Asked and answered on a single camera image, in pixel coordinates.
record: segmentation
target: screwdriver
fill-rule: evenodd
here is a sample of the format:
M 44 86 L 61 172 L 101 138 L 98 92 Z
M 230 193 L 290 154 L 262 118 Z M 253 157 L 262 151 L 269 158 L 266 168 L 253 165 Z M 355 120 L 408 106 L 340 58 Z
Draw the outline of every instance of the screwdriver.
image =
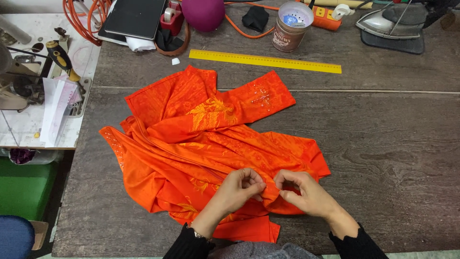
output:
M 48 41 L 46 43 L 46 48 L 50 54 L 51 59 L 67 73 L 69 80 L 78 84 L 80 87 L 80 93 L 86 93 L 86 90 L 80 83 L 81 77 L 75 73 L 75 70 L 72 68 L 72 63 L 70 62 L 69 56 L 59 45 L 59 43 L 55 41 Z

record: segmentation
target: wooden tabletop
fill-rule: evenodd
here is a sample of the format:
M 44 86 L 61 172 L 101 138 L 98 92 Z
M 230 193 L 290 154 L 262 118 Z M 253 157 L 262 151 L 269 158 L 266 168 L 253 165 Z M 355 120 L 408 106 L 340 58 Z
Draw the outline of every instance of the wooden tabletop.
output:
M 245 4 L 227 6 L 240 26 L 247 10 Z M 276 12 L 268 12 L 271 26 Z M 320 184 L 385 252 L 460 249 L 460 34 L 435 23 L 425 30 L 423 55 L 378 49 L 361 43 L 354 25 L 359 15 L 344 17 L 337 32 L 310 28 L 292 53 L 276 50 L 270 35 L 245 38 L 227 21 L 212 33 L 193 31 L 189 49 L 342 65 L 342 74 L 275 68 L 297 104 L 250 126 L 315 139 L 332 172 Z M 53 256 L 163 256 L 180 232 L 167 213 L 148 213 L 126 194 L 115 155 L 98 133 L 131 115 L 125 96 L 188 65 L 216 70 L 221 90 L 272 70 L 189 59 L 188 51 L 179 65 L 171 59 L 103 44 Z M 280 244 L 336 253 L 321 219 L 270 217 L 281 225 Z

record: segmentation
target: brown elastic band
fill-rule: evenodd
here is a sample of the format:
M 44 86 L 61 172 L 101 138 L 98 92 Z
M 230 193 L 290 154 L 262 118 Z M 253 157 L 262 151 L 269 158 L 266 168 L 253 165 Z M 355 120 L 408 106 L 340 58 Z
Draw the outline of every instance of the brown elastic band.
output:
M 184 39 L 184 43 L 182 44 L 182 46 L 180 46 L 180 48 L 174 50 L 174 51 L 164 51 L 164 50 L 161 50 L 157 45 L 156 45 L 156 42 L 154 41 L 155 43 L 155 47 L 156 47 L 156 50 L 158 51 L 158 53 L 160 54 L 163 54 L 163 55 L 166 55 L 166 56 L 175 56 L 175 55 L 179 55 L 179 54 L 182 54 L 185 52 L 185 50 L 187 49 L 188 45 L 189 45 L 189 41 L 190 41 L 190 28 L 189 28 L 189 23 L 188 22 L 185 22 L 185 39 Z

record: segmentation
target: black sweater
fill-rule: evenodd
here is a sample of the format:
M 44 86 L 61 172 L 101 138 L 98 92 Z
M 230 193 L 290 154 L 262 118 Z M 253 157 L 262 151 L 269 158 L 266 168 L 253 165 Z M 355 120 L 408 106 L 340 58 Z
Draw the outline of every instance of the black sweater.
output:
M 329 233 L 329 238 L 335 245 L 337 252 L 342 259 L 388 259 L 372 238 L 364 231 L 359 224 L 358 236 L 356 238 L 345 236 L 343 240 Z M 204 237 L 195 238 L 192 228 L 187 228 L 187 223 L 182 232 L 171 246 L 163 259 L 206 259 L 209 251 L 215 245 L 208 243 Z

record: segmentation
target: orange dress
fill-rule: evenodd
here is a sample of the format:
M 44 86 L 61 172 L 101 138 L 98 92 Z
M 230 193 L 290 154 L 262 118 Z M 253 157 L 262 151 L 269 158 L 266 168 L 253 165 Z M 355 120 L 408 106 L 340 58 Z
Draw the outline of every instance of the orange dress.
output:
M 288 169 L 318 181 L 330 171 L 313 139 L 245 125 L 295 104 L 274 71 L 224 93 L 216 82 L 215 71 L 189 66 L 125 98 L 133 115 L 120 123 L 124 133 L 109 126 L 99 132 L 133 200 L 149 212 L 168 211 L 181 224 L 193 221 L 228 173 L 253 168 L 267 183 L 263 202 L 250 199 L 213 237 L 276 242 L 280 226 L 268 213 L 302 212 L 279 197 L 273 177 Z

